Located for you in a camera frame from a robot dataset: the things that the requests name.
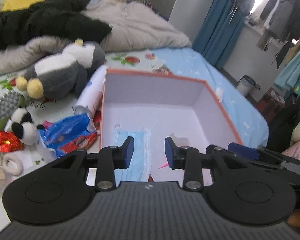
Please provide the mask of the blue surgical masks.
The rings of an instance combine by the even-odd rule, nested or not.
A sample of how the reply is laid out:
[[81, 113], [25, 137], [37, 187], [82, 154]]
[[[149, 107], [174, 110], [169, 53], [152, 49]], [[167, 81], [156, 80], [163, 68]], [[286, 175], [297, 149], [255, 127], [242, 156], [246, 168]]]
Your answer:
[[150, 150], [151, 132], [148, 129], [142, 129], [138, 132], [124, 131], [117, 129], [114, 137], [115, 145], [122, 145], [127, 137], [134, 138], [134, 152], [126, 170], [115, 170], [116, 185], [122, 181], [148, 181], [151, 166], [152, 156]]

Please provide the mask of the blue red plastic bag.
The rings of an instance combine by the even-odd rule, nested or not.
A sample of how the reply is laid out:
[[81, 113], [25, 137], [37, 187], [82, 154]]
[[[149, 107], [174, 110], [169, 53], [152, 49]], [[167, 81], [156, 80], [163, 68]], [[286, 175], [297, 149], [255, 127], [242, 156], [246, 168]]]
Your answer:
[[98, 132], [86, 113], [64, 118], [47, 129], [40, 129], [37, 150], [57, 159], [79, 148], [88, 149]]

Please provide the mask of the small panda plush toy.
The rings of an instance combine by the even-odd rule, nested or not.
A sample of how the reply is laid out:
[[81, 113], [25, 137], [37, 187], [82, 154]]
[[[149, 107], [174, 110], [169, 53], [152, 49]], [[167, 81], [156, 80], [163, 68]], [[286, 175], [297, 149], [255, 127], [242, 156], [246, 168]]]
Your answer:
[[34, 145], [38, 140], [39, 131], [45, 129], [42, 124], [35, 124], [31, 114], [22, 107], [12, 113], [10, 120], [13, 134], [25, 145]]

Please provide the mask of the white fluffy scrunchie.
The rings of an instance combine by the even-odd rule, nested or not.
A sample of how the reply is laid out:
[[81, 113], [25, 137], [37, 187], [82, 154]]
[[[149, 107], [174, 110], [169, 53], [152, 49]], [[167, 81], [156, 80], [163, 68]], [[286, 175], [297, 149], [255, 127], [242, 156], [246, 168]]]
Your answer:
[[12, 176], [19, 176], [24, 170], [21, 160], [12, 153], [6, 153], [2, 156], [1, 167]]

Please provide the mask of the red foil wrapper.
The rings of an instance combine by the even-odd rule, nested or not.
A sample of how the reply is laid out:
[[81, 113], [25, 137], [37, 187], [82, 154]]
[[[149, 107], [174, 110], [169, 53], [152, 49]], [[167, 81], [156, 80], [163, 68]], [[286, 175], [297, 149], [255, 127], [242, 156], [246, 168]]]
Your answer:
[[0, 130], [0, 153], [10, 153], [23, 149], [23, 143], [12, 132]]

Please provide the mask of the red charm with pink tassel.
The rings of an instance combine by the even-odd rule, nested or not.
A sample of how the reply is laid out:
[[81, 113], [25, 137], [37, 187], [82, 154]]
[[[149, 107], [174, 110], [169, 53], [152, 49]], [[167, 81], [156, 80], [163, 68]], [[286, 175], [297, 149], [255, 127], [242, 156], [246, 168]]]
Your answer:
[[148, 176], [149, 182], [166, 181], [166, 170], [168, 169], [168, 162], [166, 157], [152, 157], [151, 170]]

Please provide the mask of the white tissue paper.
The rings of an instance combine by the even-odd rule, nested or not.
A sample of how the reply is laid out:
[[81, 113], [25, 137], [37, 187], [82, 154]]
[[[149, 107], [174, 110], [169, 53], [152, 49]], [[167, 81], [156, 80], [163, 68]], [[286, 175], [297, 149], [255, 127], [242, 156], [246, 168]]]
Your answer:
[[40, 145], [25, 146], [12, 153], [22, 162], [24, 169], [43, 166], [57, 159], [56, 153]]

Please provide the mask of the light blue star sheet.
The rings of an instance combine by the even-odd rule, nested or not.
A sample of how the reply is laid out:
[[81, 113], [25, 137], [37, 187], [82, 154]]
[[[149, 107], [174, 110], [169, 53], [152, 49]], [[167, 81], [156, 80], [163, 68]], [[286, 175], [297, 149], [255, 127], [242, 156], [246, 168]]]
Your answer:
[[261, 113], [204, 57], [187, 48], [161, 48], [146, 54], [149, 60], [159, 60], [173, 74], [207, 81], [221, 101], [245, 146], [266, 146], [269, 128]]

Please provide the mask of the white spray can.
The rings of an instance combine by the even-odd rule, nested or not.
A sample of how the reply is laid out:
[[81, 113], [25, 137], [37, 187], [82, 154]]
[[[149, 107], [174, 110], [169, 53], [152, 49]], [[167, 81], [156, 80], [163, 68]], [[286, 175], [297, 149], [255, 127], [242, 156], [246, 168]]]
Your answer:
[[101, 65], [94, 72], [80, 94], [76, 104], [72, 107], [74, 115], [87, 113], [91, 118], [94, 117], [103, 95], [106, 72], [106, 65]]

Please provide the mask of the pink cardboard box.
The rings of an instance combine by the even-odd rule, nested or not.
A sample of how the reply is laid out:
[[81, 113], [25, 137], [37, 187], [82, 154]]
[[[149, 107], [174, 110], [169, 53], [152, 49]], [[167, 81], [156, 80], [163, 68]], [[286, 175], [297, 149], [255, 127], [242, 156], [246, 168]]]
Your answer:
[[[151, 132], [152, 157], [166, 157], [165, 138], [204, 153], [241, 138], [207, 82], [186, 77], [109, 69], [102, 102], [101, 145], [114, 144], [117, 129]], [[183, 170], [166, 170], [166, 181], [183, 180]]]

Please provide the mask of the grey penguin plush toy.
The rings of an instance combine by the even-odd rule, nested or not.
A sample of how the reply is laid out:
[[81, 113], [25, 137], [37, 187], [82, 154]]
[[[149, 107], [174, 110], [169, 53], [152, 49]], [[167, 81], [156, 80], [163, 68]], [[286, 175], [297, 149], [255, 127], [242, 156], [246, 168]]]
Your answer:
[[79, 97], [105, 61], [105, 52], [98, 43], [77, 39], [62, 52], [37, 61], [16, 78], [15, 85], [31, 100], [58, 100], [71, 93]]

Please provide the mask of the grey duvet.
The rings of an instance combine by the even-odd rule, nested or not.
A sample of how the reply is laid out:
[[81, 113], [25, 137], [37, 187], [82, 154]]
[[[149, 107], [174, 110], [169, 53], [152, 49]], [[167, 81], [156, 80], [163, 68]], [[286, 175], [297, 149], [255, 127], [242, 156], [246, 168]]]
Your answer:
[[[112, 27], [111, 33], [101, 42], [106, 53], [191, 46], [183, 32], [138, 2], [101, 0], [87, 6], [82, 13]], [[69, 43], [64, 38], [43, 36], [33, 38], [25, 45], [1, 50], [0, 75], [17, 72], [48, 54], [59, 53]]]

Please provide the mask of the hanging clothes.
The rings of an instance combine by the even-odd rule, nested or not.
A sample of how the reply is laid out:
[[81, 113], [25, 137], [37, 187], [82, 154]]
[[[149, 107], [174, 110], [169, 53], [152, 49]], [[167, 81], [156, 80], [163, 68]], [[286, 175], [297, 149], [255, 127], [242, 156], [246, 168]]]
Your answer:
[[300, 0], [269, 0], [260, 19], [268, 14], [274, 3], [276, 10], [257, 46], [265, 50], [270, 40], [284, 43], [275, 56], [276, 66], [284, 68], [274, 80], [274, 86], [300, 96]]

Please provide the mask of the black jacket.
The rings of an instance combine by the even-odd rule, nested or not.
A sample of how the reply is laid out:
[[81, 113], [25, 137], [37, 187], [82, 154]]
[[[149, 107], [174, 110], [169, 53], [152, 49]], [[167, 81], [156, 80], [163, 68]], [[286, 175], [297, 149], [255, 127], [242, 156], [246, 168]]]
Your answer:
[[44, 0], [26, 9], [0, 12], [0, 50], [41, 36], [101, 43], [112, 27], [81, 14], [90, 1]]

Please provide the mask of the yellow pillow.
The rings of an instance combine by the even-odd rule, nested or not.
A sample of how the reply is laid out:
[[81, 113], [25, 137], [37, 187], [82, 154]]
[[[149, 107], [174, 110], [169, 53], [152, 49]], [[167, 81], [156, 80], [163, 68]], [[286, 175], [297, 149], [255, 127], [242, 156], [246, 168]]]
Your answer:
[[30, 5], [42, 1], [44, 0], [6, 0], [3, 3], [2, 11], [15, 11], [20, 9], [26, 9]]

